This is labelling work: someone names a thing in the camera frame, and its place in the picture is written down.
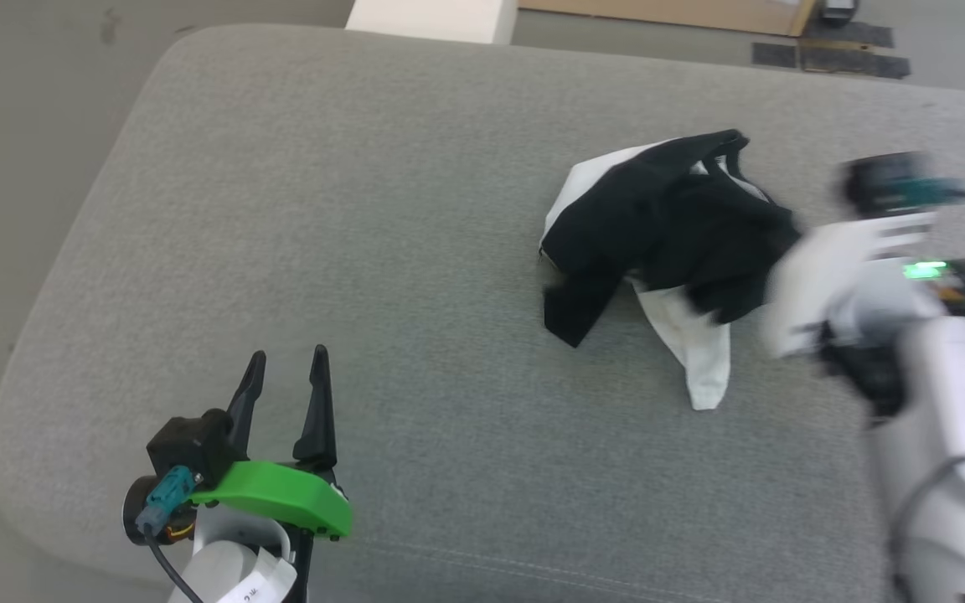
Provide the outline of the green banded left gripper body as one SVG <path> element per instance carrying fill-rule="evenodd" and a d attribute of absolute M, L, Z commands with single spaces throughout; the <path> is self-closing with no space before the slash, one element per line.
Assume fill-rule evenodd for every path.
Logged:
<path fill-rule="evenodd" d="M 346 539 L 353 510 L 336 483 L 270 461 L 235 463 L 198 508 L 188 603 L 314 603 L 315 544 Z"/>

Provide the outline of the black floor mat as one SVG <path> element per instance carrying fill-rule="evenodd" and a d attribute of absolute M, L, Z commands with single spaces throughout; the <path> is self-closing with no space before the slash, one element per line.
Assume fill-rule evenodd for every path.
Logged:
<path fill-rule="evenodd" d="M 841 27 L 814 22 L 807 25 L 794 44 L 753 43 L 751 61 L 759 66 L 808 73 L 908 79 L 912 73 L 911 62 L 888 54 L 893 49 L 895 34 L 891 28 L 862 22 Z"/>

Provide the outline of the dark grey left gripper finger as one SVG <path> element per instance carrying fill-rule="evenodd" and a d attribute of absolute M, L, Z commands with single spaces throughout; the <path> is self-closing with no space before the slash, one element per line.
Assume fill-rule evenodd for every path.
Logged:
<path fill-rule="evenodd" d="M 292 458 L 303 471 L 332 471 L 338 462 L 336 424 L 330 359 L 322 344 L 315 347 L 309 383 L 312 390 L 305 424 L 292 447 Z"/>
<path fill-rule="evenodd" d="M 266 353 L 257 350 L 253 352 L 249 365 L 242 375 L 236 393 L 231 397 L 229 408 L 227 408 L 227 415 L 231 418 L 230 444 L 245 457 L 251 436 L 255 404 L 263 393 L 265 371 Z"/>

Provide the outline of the white box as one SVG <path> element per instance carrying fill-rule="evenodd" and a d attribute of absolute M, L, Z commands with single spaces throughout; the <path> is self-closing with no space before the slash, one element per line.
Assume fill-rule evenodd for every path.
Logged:
<path fill-rule="evenodd" d="M 353 0 L 345 29 L 509 45 L 518 12 L 518 0 Z"/>

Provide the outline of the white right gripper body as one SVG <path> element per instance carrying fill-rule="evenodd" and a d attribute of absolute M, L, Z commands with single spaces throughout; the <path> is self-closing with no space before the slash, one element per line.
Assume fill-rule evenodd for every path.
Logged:
<path fill-rule="evenodd" d="M 841 343 L 888 343 L 915 321 L 941 317 L 922 280 L 907 277 L 909 252 L 936 216 L 907 213 L 811 229 L 774 265 L 766 285 L 761 338 L 775 358 L 809 353 L 830 327 Z"/>

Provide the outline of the black and white garment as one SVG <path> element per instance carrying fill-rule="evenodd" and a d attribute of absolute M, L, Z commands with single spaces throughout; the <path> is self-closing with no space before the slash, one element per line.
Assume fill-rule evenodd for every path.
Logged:
<path fill-rule="evenodd" d="M 539 254 L 558 281 L 544 325 L 571 347 L 629 285 L 683 366 L 695 410 L 729 386 L 730 326 L 764 301 L 801 238 L 791 210 L 743 175 L 748 138 L 730 129 L 628 147 L 577 163 L 549 209 Z"/>

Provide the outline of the brown cardboard board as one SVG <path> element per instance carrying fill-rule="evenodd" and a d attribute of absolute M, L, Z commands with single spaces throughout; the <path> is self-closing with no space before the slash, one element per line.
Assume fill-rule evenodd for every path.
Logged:
<path fill-rule="evenodd" d="M 522 10 L 800 37 L 820 0 L 518 0 Z"/>

